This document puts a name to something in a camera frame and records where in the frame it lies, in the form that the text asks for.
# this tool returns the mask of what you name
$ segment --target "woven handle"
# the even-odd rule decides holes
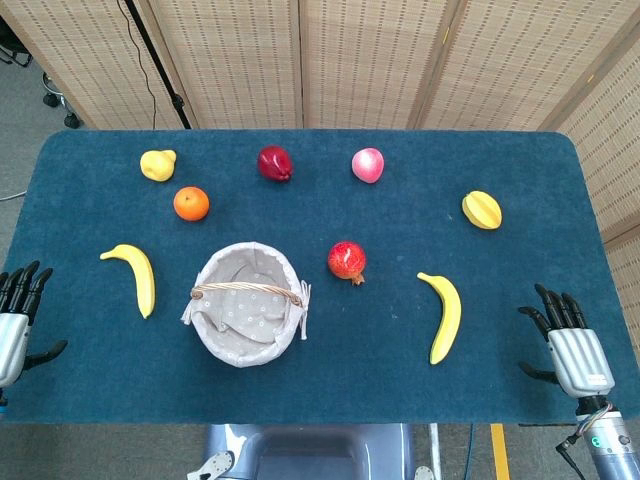
[[[264,285],[262,283],[204,283],[191,289],[191,298],[198,300],[202,298],[203,293],[207,290],[255,290],[257,292],[273,293],[288,298],[296,307],[304,308],[302,299],[292,291],[276,287],[275,285]]]

